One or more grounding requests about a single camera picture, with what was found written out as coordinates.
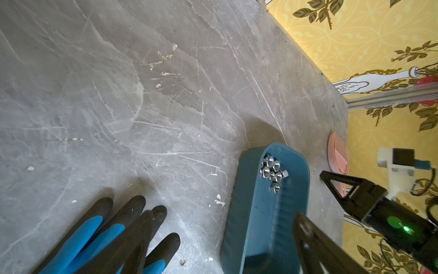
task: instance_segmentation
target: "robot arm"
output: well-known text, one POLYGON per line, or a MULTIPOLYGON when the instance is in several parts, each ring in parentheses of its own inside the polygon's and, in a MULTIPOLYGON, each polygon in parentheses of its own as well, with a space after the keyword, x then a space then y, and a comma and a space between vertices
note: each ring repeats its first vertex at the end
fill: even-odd
POLYGON ((415 159, 413 149, 379 147, 377 166, 388 169, 388 194, 394 200, 399 192, 410 193, 415 184, 415 170, 432 170, 430 161, 415 159))

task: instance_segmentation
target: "red flower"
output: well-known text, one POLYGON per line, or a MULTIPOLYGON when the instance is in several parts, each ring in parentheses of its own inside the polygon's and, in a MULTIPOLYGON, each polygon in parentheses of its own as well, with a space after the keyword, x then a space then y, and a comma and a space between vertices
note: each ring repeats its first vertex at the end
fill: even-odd
POLYGON ((429 101, 420 101, 417 103, 422 104, 425 107, 431 107, 431 106, 435 105, 436 103, 438 103, 438 99, 429 100, 429 101))
POLYGON ((429 84, 429 83, 434 83, 434 82, 438 82, 438 76, 436 76, 436 75, 423 77, 415 85, 424 85, 424 84, 429 84))
POLYGON ((421 274, 433 274, 430 270, 428 270, 427 268, 425 268, 424 266, 422 266, 420 268, 420 273, 421 274))

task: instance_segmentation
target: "pink round object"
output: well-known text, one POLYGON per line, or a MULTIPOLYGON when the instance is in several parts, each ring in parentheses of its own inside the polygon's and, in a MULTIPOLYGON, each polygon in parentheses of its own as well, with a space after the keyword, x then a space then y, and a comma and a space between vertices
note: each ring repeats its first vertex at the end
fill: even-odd
MULTIPOLYGON (((330 169, 335 173, 348 175, 350 163, 348 161, 347 146, 336 132, 332 132, 328 139, 327 158, 330 169)), ((347 194, 345 184, 339 183, 338 191, 342 197, 345 197, 347 194)))

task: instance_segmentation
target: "black cable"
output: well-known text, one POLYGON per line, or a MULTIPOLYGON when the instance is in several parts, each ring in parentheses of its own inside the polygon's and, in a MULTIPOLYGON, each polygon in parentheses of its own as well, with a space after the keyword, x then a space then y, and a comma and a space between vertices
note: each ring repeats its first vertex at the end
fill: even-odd
POLYGON ((432 223, 434 223, 435 225, 438 225, 438 220, 435 219, 435 217, 433 217, 432 214, 431 214, 431 208, 434 205, 438 205, 438 196, 432 198, 432 200, 429 201, 429 203, 427 204, 427 207, 426 207, 426 215, 427 215, 427 217, 429 218, 430 221, 432 221, 432 223))
POLYGON ((411 191, 410 191, 410 193, 412 194, 412 195, 414 195, 414 196, 423 196, 423 195, 425 195, 426 193, 427 193, 427 191, 429 190, 429 188, 433 185, 434 187, 437 187, 436 186, 436 184, 434 183, 434 180, 435 180, 435 174, 436 174, 436 170, 434 169, 434 168, 432 168, 432 177, 431 177, 431 179, 429 180, 429 179, 419 179, 419 180, 415 180, 415 184, 418 184, 418 181, 422 181, 422 180, 426 180, 426 183, 424 184, 424 190, 423 191, 421 191, 421 192, 417 192, 417 193, 414 193, 413 192, 413 189, 414 189, 414 187, 415 187, 415 184, 412 186, 412 188, 411 188, 411 191))
POLYGON ((386 258, 385 254, 383 253, 383 248, 382 248, 382 241, 383 241, 383 240, 385 240, 385 242, 386 242, 386 239, 385 239, 385 238, 382 238, 382 239, 380 240, 380 251, 382 252, 382 256, 383 256, 383 258, 385 259, 386 263, 389 265, 389 267, 392 269, 392 271, 394 271, 395 274, 398 274, 397 271, 396 271, 396 270, 392 267, 392 265, 389 263, 389 261, 388 261, 388 259, 386 258))

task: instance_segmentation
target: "white vase illustration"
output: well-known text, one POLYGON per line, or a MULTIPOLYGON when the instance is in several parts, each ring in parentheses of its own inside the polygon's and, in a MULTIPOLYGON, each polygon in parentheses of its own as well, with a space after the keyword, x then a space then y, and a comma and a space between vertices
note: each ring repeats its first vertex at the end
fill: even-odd
POLYGON ((339 90, 342 95, 351 95, 356 93, 364 93, 380 88, 385 83, 402 79, 406 77, 418 77, 420 75, 420 69, 412 67, 409 70, 397 72, 394 74, 381 75, 381 74, 365 74, 345 79, 334 83, 333 85, 339 90))

